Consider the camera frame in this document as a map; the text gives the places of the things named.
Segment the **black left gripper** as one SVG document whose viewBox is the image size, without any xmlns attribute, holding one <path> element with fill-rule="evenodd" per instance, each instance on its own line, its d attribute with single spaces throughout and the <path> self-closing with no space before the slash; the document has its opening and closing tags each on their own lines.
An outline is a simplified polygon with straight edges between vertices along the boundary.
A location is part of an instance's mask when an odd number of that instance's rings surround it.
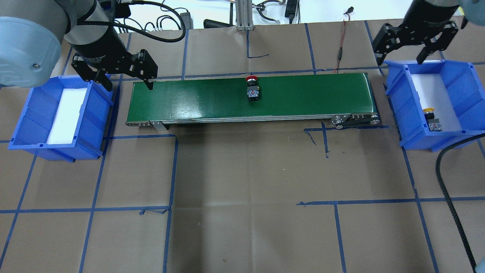
<svg viewBox="0 0 485 273">
<path fill-rule="evenodd" d="M 71 46 L 76 53 L 71 66 L 85 81 L 95 81 L 108 92 L 113 91 L 111 74 L 127 73 L 142 80 L 148 90 L 153 90 L 158 66 L 145 49 L 130 54 L 116 32 L 72 34 Z"/>
</svg>

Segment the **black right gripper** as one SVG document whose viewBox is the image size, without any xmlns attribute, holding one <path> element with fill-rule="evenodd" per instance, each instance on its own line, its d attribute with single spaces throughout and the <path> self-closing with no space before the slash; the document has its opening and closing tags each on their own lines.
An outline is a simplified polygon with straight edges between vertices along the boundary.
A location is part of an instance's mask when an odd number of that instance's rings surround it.
<svg viewBox="0 0 485 273">
<path fill-rule="evenodd" d="M 422 64 L 430 54 L 444 51 L 458 32 L 451 17 L 458 8 L 409 8 L 400 26 L 385 23 L 371 43 L 378 66 L 403 46 L 424 44 L 416 60 Z"/>
</svg>

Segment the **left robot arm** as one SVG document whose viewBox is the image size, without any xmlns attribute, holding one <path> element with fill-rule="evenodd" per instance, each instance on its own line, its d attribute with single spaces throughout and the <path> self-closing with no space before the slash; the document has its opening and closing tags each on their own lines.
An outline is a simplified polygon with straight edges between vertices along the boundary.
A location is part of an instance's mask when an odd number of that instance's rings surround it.
<svg viewBox="0 0 485 273">
<path fill-rule="evenodd" d="M 108 74 L 141 79 L 148 89 L 158 66 L 142 49 L 131 54 L 114 29 L 129 16 L 122 0 L 2 0 L 0 81 L 4 86 L 43 85 L 61 56 L 62 42 L 75 49 L 72 68 L 86 82 L 112 90 Z"/>
</svg>

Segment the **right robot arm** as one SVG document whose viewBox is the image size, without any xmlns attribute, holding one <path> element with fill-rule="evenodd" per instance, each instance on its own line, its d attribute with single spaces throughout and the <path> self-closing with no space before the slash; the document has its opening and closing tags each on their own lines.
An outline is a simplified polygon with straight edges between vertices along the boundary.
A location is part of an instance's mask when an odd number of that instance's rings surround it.
<svg viewBox="0 0 485 273">
<path fill-rule="evenodd" d="M 414 0 L 411 2 L 402 23 L 392 26 L 385 23 L 373 39 L 372 49 L 378 66 L 386 56 L 404 46 L 423 48 L 416 57 L 422 64 L 429 55 L 444 51 L 450 45 L 459 28 L 451 18 L 462 8 L 464 23 L 478 26 L 485 24 L 485 4 L 483 0 Z"/>
</svg>

